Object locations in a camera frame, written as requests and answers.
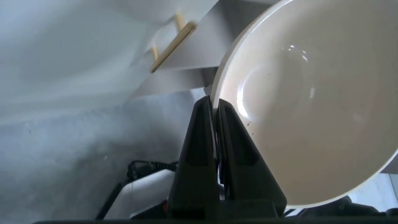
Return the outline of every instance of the wooden stick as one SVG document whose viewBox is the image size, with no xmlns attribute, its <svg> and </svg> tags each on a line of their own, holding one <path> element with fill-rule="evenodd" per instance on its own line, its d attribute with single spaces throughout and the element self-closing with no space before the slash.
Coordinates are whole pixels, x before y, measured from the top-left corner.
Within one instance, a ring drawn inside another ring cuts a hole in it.
<svg viewBox="0 0 398 224">
<path fill-rule="evenodd" d="M 150 72 L 154 73 L 163 62 L 173 53 L 173 51 L 197 28 L 197 25 L 194 22 L 188 22 L 185 27 L 181 29 L 178 35 L 174 38 L 174 40 L 170 43 L 169 46 L 159 55 L 159 57 L 155 60 L 150 68 Z"/>
</svg>

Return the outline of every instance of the black cable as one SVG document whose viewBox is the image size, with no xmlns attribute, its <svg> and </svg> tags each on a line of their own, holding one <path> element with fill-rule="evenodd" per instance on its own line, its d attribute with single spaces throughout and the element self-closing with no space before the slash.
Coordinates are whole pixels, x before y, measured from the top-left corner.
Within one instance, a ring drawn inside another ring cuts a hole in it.
<svg viewBox="0 0 398 224">
<path fill-rule="evenodd" d="M 143 166 L 137 167 L 136 164 L 144 164 Z M 171 171 L 177 170 L 177 162 L 172 162 L 170 164 L 165 162 L 156 162 L 156 161 L 141 161 L 136 160 L 130 162 L 127 167 L 127 177 L 130 181 L 135 181 L 137 179 L 143 178 L 147 175 L 151 175 L 155 172 L 167 169 Z"/>
<path fill-rule="evenodd" d="M 288 216 L 290 213 L 294 212 L 295 209 L 289 209 L 284 213 L 284 217 Z"/>
</svg>

